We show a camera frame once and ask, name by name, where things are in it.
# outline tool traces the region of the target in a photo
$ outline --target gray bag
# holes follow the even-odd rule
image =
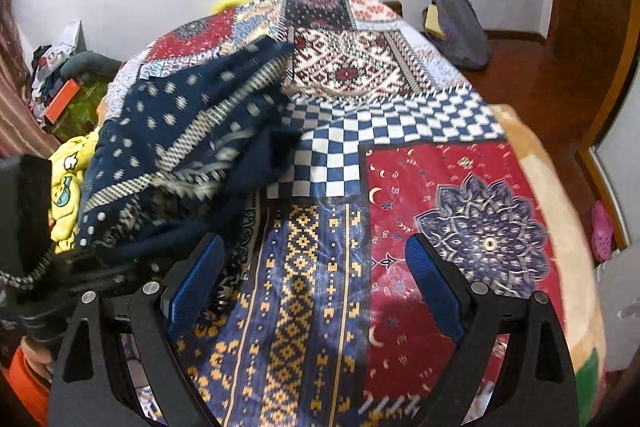
[[[438,8],[438,23],[446,35],[427,38],[455,67],[481,70],[490,57],[489,43],[469,0],[433,0]]]

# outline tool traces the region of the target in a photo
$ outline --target person's hand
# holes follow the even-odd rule
[[[20,349],[22,349],[24,359],[33,372],[48,382],[51,382],[51,373],[47,369],[47,364],[51,363],[50,350],[29,337],[23,337],[20,340]]]

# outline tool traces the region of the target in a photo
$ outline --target navy blue garment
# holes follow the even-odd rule
[[[82,195],[79,244],[114,265],[188,254],[233,235],[247,196],[289,168],[300,131],[283,126],[292,44],[260,38],[234,55],[134,84],[100,133]]]

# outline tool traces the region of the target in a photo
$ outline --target metal screw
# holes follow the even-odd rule
[[[544,293],[543,291],[538,290],[533,293],[533,298],[538,301],[540,304],[546,304],[549,302],[549,295]]]
[[[89,304],[90,302],[93,302],[94,299],[95,292],[93,290],[89,290],[88,292],[82,294],[82,302],[84,302],[84,304]]]
[[[149,281],[142,286],[142,291],[147,295],[153,295],[160,289],[160,285],[156,281]]]
[[[485,295],[489,291],[489,286],[482,281],[473,281],[471,283],[471,291],[476,295]]]

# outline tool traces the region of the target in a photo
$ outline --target pink curtain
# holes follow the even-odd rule
[[[60,145],[53,135],[38,126],[22,99],[30,80],[11,14],[11,0],[0,0],[0,153],[3,156],[33,154],[48,158]]]

